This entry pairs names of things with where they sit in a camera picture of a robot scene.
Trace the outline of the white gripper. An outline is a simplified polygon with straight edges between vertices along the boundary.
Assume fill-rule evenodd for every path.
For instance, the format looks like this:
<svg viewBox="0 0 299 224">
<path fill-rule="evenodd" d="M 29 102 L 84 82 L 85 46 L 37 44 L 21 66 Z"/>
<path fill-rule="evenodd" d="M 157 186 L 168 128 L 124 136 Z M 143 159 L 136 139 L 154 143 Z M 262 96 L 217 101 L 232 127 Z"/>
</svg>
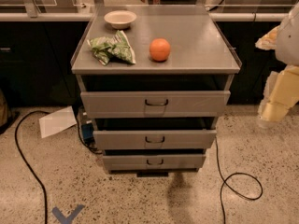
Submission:
<svg viewBox="0 0 299 224">
<path fill-rule="evenodd" d="M 275 49 L 277 46 L 278 27 L 273 28 L 255 43 L 263 50 Z M 299 67 L 287 65 L 281 72 L 271 72 L 266 80 L 263 99 L 258 113 L 261 120 L 280 122 L 289 110 L 299 102 Z"/>
</svg>

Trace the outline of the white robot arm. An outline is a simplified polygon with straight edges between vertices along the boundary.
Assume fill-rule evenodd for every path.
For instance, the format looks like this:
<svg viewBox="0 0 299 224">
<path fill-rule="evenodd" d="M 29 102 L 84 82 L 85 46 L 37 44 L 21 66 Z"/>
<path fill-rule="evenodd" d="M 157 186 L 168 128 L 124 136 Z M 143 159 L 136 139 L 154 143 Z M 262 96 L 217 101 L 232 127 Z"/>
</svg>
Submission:
<svg viewBox="0 0 299 224">
<path fill-rule="evenodd" d="M 273 49 L 277 60 L 286 64 L 281 72 L 270 73 L 258 109 L 259 125 L 270 127 L 299 102 L 299 3 L 279 26 L 259 38 L 255 47 Z"/>
</svg>

